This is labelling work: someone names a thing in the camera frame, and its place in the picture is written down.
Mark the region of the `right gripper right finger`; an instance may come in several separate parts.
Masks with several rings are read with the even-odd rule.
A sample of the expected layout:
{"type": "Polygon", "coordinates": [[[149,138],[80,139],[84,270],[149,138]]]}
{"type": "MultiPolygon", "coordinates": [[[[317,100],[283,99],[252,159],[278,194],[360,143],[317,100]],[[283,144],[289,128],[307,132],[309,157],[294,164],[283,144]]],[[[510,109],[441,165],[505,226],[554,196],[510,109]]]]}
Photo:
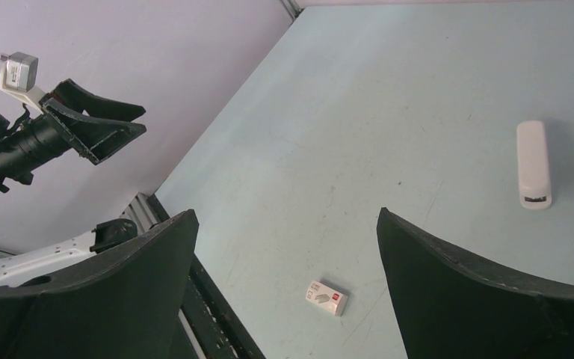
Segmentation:
{"type": "Polygon", "coordinates": [[[377,242],[409,358],[574,358],[574,286],[517,271],[382,208],[377,242]]]}

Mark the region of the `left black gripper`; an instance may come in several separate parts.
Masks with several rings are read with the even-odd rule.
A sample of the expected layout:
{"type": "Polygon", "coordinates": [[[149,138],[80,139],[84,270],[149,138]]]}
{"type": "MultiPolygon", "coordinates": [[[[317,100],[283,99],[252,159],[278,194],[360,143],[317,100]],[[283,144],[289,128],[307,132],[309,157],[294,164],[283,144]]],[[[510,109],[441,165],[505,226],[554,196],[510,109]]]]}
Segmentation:
{"type": "Polygon", "coordinates": [[[97,96],[72,79],[60,82],[39,104],[52,118],[52,128],[92,164],[105,161],[146,132],[145,125],[135,122],[146,113],[143,106],[97,96]]]}

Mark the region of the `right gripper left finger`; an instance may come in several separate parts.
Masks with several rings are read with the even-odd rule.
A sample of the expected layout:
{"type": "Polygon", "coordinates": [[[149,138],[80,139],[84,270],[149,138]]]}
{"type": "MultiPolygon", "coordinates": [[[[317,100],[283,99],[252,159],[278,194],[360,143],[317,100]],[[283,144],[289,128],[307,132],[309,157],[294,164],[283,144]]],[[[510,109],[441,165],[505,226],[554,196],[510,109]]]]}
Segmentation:
{"type": "Polygon", "coordinates": [[[191,209],[78,264],[0,287],[0,358],[171,358],[199,222],[191,209]]]}

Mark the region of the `white staple box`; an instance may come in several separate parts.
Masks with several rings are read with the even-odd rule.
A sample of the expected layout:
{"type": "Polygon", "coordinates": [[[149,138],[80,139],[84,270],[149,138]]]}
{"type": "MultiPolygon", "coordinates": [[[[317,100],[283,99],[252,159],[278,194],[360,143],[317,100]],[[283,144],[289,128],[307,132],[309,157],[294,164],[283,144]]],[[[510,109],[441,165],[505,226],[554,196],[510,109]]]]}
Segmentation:
{"type": "Polygon", "coordinates": [[[319,281],[313,280],[306,290],[305,299],[316,307],[333,314],[341,316],[349,296],[319,281]]]}

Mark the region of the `long white stapler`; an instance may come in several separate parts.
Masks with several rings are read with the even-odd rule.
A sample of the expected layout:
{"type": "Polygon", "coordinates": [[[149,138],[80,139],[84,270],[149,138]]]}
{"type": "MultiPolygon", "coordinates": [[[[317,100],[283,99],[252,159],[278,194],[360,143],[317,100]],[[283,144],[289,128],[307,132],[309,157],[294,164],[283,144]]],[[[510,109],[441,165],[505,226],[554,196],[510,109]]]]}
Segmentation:
{"type": "Polygon", "coordinates": [[[552,184],[546,127],[541,120],[527,120],[516,128],[519,201],[530,210],[548,209],[552,184]]]}

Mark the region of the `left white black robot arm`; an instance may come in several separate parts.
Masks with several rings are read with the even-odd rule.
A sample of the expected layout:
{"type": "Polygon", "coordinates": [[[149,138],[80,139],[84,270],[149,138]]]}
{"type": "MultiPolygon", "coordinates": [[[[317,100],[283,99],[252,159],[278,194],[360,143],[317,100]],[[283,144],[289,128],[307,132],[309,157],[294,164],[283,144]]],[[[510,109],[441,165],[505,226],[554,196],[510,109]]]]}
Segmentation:
{"type": "MultiPolygon", "coordinates": [[[[69,150],[98,165],[146,127],[136,123],[145,114],[139,105],[96,96],[67,79],[40,98],[40,115],[25,111],[14,123],[0,115],[0,192],[11,179],[30,185],[32,172],[69,150]]],[[[138,235],[126,218],[96,225],[86,233],[24,254],[0,258],[0,286],[18,287],[45,278],[138,235]]]]}

